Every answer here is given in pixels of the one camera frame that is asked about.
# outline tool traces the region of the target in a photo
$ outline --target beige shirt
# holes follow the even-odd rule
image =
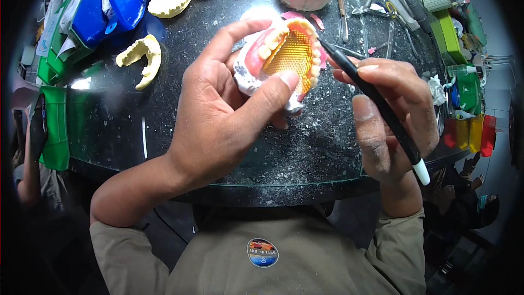
[[[91,239],[111,294],[424,294],[422,209],[381,213],[367,249],[323,217],[268,210],[264,220],[214,217],[171,274],[138,229],[96,222]]]

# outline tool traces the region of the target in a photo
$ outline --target knife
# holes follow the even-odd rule
[[[349,34],[347,32],[346,7],[344,0],[338,0],[338,9],[340,10],[340,22],[342,27],[342,41],[349,41]]]

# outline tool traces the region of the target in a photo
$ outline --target round patch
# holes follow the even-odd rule
[[[247,256],[254,265],[269,268],[278,260],[278,250],[262,238],[253,238],[247,243]]]

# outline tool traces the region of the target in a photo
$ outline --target black table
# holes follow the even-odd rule
[[[350,12],[365,0],[345,2]],[[89,89],[68,89],[71,169],[103,181],[164,154],[172,139],[184,70],[219,28],[258,6],[273,7],[280,13],[289,10],[279,0],[192,0],[186,10],[172,19],[159,19],[146,12],[135,30],[99,46],[95,55],[83,64],[98,63],[66,81],[91,78]],[[326,26],[320,35],[327,41],[344,45],[339,32],[337,0],[314,13]],[[309,13],[303,14],[313,21]],[[349,49],[366,53],[367,48],[388,39],[389,18],[366,14],[349,16],[347,21],[350,41],[345,45]],[[434,69],[433,49],[426,35],[419,32],[412,35],[421,57],[417,61],[397,21],[395,27],[391,59],[412,63],[419,74]],[[141,80],[145,58],[129,67],[116,66],[114,58],[135,39],[148,33],[161,43],[162,63],[155,80],[139,92],[134,87]],[[386,48],[383,48],[373,56],[385,55]],[[304,111],[291,120],[289,130],[266,128],[231,174],[178,200],[274,207],[326,202],[376,191],[376,182],[362,171],[354,131],[351,98],[359,91],[335,81],[329,70],[328,66],[321,72],[317,88],[306,96]],[[438,167],[465,155],[466,152],[439,144],[427,162],[430,167]]]

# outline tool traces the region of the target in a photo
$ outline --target gold metal mesh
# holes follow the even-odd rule
[[[302,32],[291,29],[283,43],[267,59],[262,70],[267,75],[284,70],[295,71],[300,79],[295,92],[304,94],[311,88],[309,70],[312,65],[313,49],[309,37]]]

